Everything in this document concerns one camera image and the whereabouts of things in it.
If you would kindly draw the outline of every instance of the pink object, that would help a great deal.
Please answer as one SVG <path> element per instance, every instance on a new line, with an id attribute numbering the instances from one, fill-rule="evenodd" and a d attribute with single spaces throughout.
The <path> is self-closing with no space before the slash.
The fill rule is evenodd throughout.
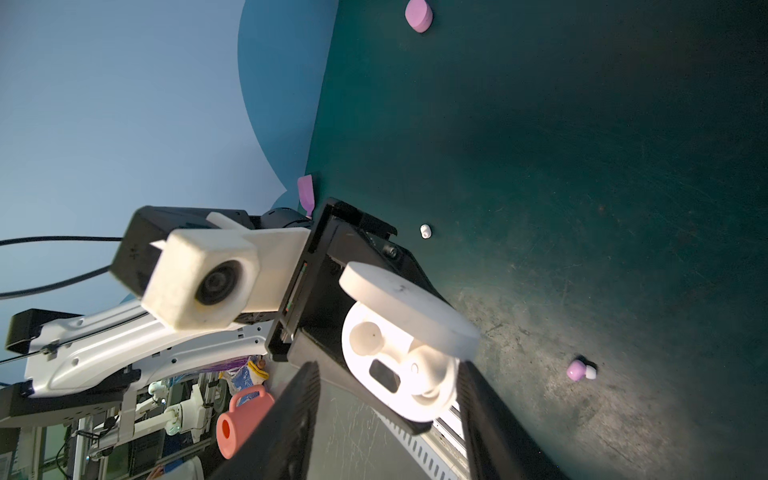
<path id="1" fill-rule="evenodd" d="M 568 378 L 578 382 L 587 375 L 587 366 L 581 360 L 574 360 L 568 366 Z"/>
<path id="2" fill-rule="evenodd" d="M 238 400 L 254 392 L 258 392 L 259 396 L 237 406 Z M 224 458 L 232 458 L 237 453 L 274 404 L 274 397 L 266 392 L 263 385 L 242 389 L 232 397 L 230 411 L 219 415 L 216 423 L 216 441 Z"/>
<path id="3" fill-rule="evenodd" d="M 424 33 L 432 24 L 432 9 L 425 0 L 411 0 L 406 6 L 406 20 L 418 33 Z"/>
<path id="4" fill-rule="evenodd" d="M 304 175 L 299 178 L 299 202 L 306 210 L 306 215 L 312 218 L 312 210 L 315 210 L 315 189 L 312 185 L 312 175 Z"/>

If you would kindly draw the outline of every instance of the blue wall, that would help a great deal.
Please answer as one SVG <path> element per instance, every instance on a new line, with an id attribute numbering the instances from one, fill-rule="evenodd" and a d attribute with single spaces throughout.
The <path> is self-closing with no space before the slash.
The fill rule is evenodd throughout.
<path id="1" fill-rule="evenodd" d="M 336 5 L 302 17 L 283 4 L 259 14 L 258 4 L 0 2 L 0 238 L 120 236 L 145 204 L 254 214 L 278 198 L 295 206 L 329 46 L 317 43 L 329 44 Z M 238 40 L 241 13 L 247 34 Z M 314 15 L 323 27 L 312 34 Z M 247 105 L 239 69 L 249 80 Z M 107 265 L 114 249 L 0 248 L 0 291 Z M 27 308 L 94 313 L 125 295 L 101 276 L 6 300 L 0 330 Z M 23 368 L 0 366 L 0 381 L 18 381 Z"/>
<path id="2" fill-rule="evenodd" d="M 240 86 L 253 131 L 286 193 L 298 204 L 338 0 L 247 0 L 240 19 Z"/>

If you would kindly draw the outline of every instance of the white plastic part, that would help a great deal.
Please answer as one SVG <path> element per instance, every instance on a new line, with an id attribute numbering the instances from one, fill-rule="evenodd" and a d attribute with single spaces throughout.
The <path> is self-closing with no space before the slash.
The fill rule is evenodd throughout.
<path id="1" fill-rule="evenodd" d="M 248 230 L 224 215 L 218 229 L 176 229 L 154 268 L 141 306 L 174 330 L 224 329 L 242 312 L 275 312 L 306 243 L 306 228 Z M 214 305 L 195 296 L 206 275 L 225 262 L 240 274 L 232 293 Z"/>
<path id="2" fill-rule="evenodd" d="M 115 438 L 118 441 L 122 441 L 123 443 L 129 442 L 134 437 L 134 433 L 136 432 L 135 426 L 136 391 L 131 387 L 128 387 L 128 389 L 123 393 L 123 401 L 120 403 L 120 415 L 118 416 L 117 431 L 112 430 L 112 432 L 109 433 L 114 433 Z"/>
<path id="3" fill-rule="evenodd" d="M 232 293 L 214 305 L 195 299 L 206 275 L 222 263 L 240 268 Z M 243 312 L 260 265 L 256 246 L 236 230 L 176 229 L 168 235 L 141 306 L 174 330 L 223 329 Z"/>
<path id="4" fill-rule="evenodd" d="M 162 476 L 163 480 L 204 480 L 203 465 L 198 457 L 192 457 Z"/>
<path id="5" fill-rule="evenodd" d="M 138 300 L 132 300 L 92 316 L 56 319 L 43 325 L 40 336 L 31 341 L 30 351 L 50 343 L 61 347 L 55 354 L 28 357 L 25 378 L 32 381 L 34 397 L 63 396 L 90 389 L 132 364 L 141 371 L 141 378 L 131 386 L 138 390 L 201 366 L 264 355 L 271 325 L 272 321 L 231 323 L 218 332 L 177 332 L 142 309 Z"/>
<path id="6" fill-rule="evenodd" d="M 350 262 L 339 285 L 357 300 L 342 328 L 352 374 L 407 419 L 429 422 L 448 411 L 459 360 L 474 358 L 477 350 L 477 328 L 431 293 L 377 266 Z M 397 375 L 395 392 L 371 374 L 374 361 Z"/>
<path id="7" fill-rule="evenodd" d="M 190 432 L 192 434 L 192 442 L 198 443 L 200 436 L 203 434 L 206 413 L 206 407 L 203 406 L 203 396 L 200 394 L 200 385 L 192 385 L 190 398 L 172 405 L 168 409 L 175 409 L 177 411 L 178 420 L 168 422 L 165 425 L 165 432 L 168 435 Z"/>
<path id="8" fill-rule="evenodd" d="M 152 382 L 147 387 L 147 393 L 152 395 L 155 402 L 159 402 L 168 397 L 168 387 L 162 382 Z"/>
<path id="9" fill-rule="evenodd" d="M 388 270 L 349 262 L 339 285 L 353 299 L 432 348 L 474 359 L 480 330 L 446 302 Z"/>
<path id="10" fill-rule="evenodd" d="M 153 398 L 149 398 L 144 400 L 142 403 L 138 403 L 136 405 L 136 416 L 140 417 L 144 413 L 149 412 L 150 410 L 154 410 L 157 407 L 157 400 Z"/>

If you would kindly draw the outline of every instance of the dark green mat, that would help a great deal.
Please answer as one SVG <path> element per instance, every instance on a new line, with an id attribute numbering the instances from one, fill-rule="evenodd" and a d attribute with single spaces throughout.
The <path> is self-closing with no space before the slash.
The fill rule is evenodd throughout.
<path id="1" fill-rule="evenodd" d="M 340 2 L 318 197 L 400 230 L 572 478 L 768 478 L 766 3 L 432 4 Z"/>

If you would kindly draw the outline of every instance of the white 3d-printed part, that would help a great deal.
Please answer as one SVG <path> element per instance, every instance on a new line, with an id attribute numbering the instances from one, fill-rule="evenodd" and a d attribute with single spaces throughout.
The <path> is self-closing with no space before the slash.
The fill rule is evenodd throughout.
<path id="1" fill-rule="evenodd" d="M 223 215 L 209 220 L 221 228 L 168 235 L 141 298 L 142 307 L 176 331 L 221 330 L 242 312 L 277 311 L 310 235 L 306 228 L 248 230 Z M 197 301 L 200 283 L 225 262 L 239 266 L 233 291 L 213 305 Z"/>
<path id="2" fill-rule="evenodd" d="M 407 419 L 428 422 L 450 409 L 458 363 L 474 358 L 477 328 L 431 293 L 377 266 L 350 262 L 339 285 L 357 300 L 342 329 L 352 374 Z M 372 376 L 376 360 L 399 377 L 395 392 Z"/>

